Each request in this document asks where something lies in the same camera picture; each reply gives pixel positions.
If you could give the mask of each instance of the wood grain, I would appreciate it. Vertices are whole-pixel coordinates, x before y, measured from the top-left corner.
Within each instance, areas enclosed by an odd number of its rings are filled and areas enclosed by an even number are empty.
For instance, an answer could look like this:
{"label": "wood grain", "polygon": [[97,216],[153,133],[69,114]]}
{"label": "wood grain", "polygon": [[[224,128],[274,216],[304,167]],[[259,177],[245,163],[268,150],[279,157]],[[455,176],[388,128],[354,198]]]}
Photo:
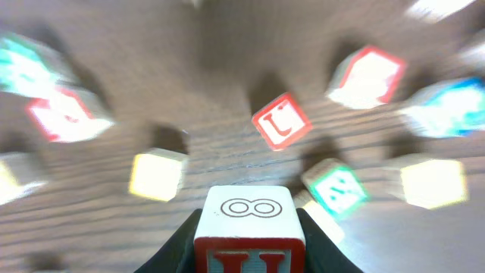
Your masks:
{"label": "wood grain", "polygon": [[[340,222],[340,249],[364,271],[483,271],[485,134],[413,137],[395,111],[418,88],[473,74],[455,53],[485,27],[485,2],[434,25],[402,16],[412,2],[214,0],[197,10],[178,0],[3,1],[0,19],[67,54],[117,126],[89,142],[47,143],[21,110],[28,99],[2,94],[0,149],[22,137],[52,181],[0,207],[0,271],[28,272],[42,253],[72,272],[134,271],[203,206],[209,187],[295,193],[299,175],[328,157],[355,168],[372,197]],[[393,104],[352,111],[324,91],[338,57],[366,43],[409,68]],[[272,152],[250,121],[254,94],[287,90],[314,129]],[[190,154],[185,187],[169,203],[127,193],[133,157],[159,126],[177,128]],[[380,167],[407,152],[462,161],[471,200],[429,212],[389,196]]]}

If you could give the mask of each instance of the black object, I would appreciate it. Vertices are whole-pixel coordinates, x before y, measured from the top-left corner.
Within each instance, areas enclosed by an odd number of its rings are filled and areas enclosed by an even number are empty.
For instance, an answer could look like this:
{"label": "black object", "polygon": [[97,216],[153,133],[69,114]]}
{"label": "black object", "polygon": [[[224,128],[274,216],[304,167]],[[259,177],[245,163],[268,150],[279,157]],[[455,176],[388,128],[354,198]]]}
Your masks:
{"label": "black object", "polygon": [[[296,210],[306,240],[305,273],[362,273],[303,209]],[[201,209],[196,209],[163,247],[135,273],[196,273],[194,235]]]}

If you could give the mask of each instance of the toy block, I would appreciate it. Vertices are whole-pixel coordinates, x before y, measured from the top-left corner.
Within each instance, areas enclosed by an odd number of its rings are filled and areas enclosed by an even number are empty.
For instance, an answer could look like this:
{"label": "toy block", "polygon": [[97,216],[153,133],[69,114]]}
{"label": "toy block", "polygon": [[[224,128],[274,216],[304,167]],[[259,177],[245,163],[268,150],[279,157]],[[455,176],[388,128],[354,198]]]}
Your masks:
{"label": "toy block", "polygon": [[183,187],[188,155],[153,148],[138,154],[133,161],[130,193],[168,202]]}
{"label": "toy block", "polygon": [[0,205],[27,196],[46,183],[46,174],[34,155],[0,154]]}
{"label": "toy block", "polygon": [[458,53],[463,64],[475,69],[478,73],[485,72],[485,30],[477,33],[471,41]]}
{"label": "toy block", "polygon": [[466,8],[473,2],[475,0],[455,0],[450,2],[418,0],[405,12],[405,16],[425,23],[435,24]]}
{"label": "toy block", "polygon": [[14,33],[0,36],[1,91],[47,99],[57,83],[78,81],[55,50]]}
{"label": "toy block", "polygon": [[114,125],[99,98],[79,87],[57,86],[49,99],[34,99],[26,112],[49,142],[91,140]]}
{"label": "toy block", "polygon": [[300,191],[293,197],[293,201],[295,207],[304,209],[333,243],[338,245],[343,240],[345,234],[342,228],[320,204],[315,202],[307,190]]}
{"label": "toy block", "polygon": [[485,86],[479,78],[450,80],[419,90],[399,110],[420,137],[465,137],[485,129]]}
{"label": "toy block", "polygon": [[257,112],[252,123],[274,151],[285,149],[312,129],[310,120],[289,93]]}
{"label": "toy block", "polygon": [[367,46],[337,67],[328,97],[352,109],[370,109],[389,103],[405,68],[402,59]]}
{"label": "toy block", "polygon": [[468,200],[461,162],[411,154],[386,163],[388,191],[407,203],[436,209]]}
{"label": "toy block", "polygon": [[197,273],[303,273],[305,267],[305,235],[285,187],[212,187],[194,248]]}
{"label": "toy block", "polygon": [[306,171],[302,181],[334,218],[345,217],[368,198],[353,170],[334,158]]}

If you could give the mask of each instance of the blurry block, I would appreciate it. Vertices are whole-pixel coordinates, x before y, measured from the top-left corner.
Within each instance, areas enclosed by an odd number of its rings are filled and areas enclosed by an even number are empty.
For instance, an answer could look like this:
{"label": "blurry block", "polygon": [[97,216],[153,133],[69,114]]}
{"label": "blurry block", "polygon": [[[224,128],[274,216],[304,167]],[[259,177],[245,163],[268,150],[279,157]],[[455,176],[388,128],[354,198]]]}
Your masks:
{"label": "blurry block", "polygon": [[160,201],[173,199],[183,187],[183,173],[189,156],[153,148],[133,161],[130,193]]}
{"label": "blurry block", "polygon": [[78,83],[64,57],[40,42],[7,33],[0,36],[0,90],[47,99],[56,83]]}
{"label": "blurry block", "polygon": [[477,33],[458,56],[467,66],[485,73],[485,30]]}
{"label": "blurry block", "polygon": [[46,183],[46,174],[34,155],[0,154],[0,205],[27,196]]}
{"label": "blurry block", "polygon": [[405,62],[373,46],[346,58],[336,69],[328,97],[352,109],[389,103],[404,74]]}
{"label": "blurry block", "polygon": [[479,78],[450,80],[419,90],[399,111],[420,137],[465,137],[485,129],[485,86]]}
{"label": "blurry block", "polygon": [[313,221],[317,223],[318,227],[320,227],[333,243],[338,245],[343,240],[345,234],[342,228],[320,204],[315,202],[313,196],[307,190],[302,190],[295,195],[293,202],[296,208],[302,208],[310,215]]}
{"label": "blurry block", "polygon": [[405,16],[434,24],[473,2],[475,0],[419,0],[406,11]]}
{"label": "blurry block", "polygon": [[114,125],[94,93],[72,86],[56,86],[56,90],[49,99],[34,99],[26,108],[48,141],[91,140]]}
{"label": "blurry block", "polygon": [[345,217],[368,198],[353,170],[334,158],[325,159],[306,171],[302,181],[335,218]]}
{"label": "blurry block", "polygon": [[289,93],[257,112],[252,123],[274,151],[285,149],[312,129],[310,120]]}
{"label": "blurry block", "polygon": [[461,162],[424,154],[404,155],[386,164],[388,190],[407,203],[436,209],[468,200]]}

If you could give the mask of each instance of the red bordered block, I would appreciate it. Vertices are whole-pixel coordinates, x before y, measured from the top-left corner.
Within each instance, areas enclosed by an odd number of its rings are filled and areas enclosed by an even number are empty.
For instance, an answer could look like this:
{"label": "red bordered block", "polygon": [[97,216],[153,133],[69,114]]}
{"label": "red bordered block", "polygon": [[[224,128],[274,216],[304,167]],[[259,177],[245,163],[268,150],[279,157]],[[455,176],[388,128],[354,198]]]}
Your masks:
{"label": "red bordered block", "polygon": [[312,129],[310,120],[289,93],[257,112],[252,123],[274,151],[285,149]]}
{"label": "red bordered block", "polygon": [[369,109],[391,101],[406,63],[373,46],[350,55],[336,69],[328,97],[346,107]]}
{"label": "red bordered block", "polygon": [[212,187],[194,247],[198,273],[303,273],[305,267],[305,235],[285,187]]}
{"label": "red bordered block", "polygon": [[81,88],[59,86],[49,99],[34,99],[26,111],[49,142],[91,140],[114,124],[98,97]]}

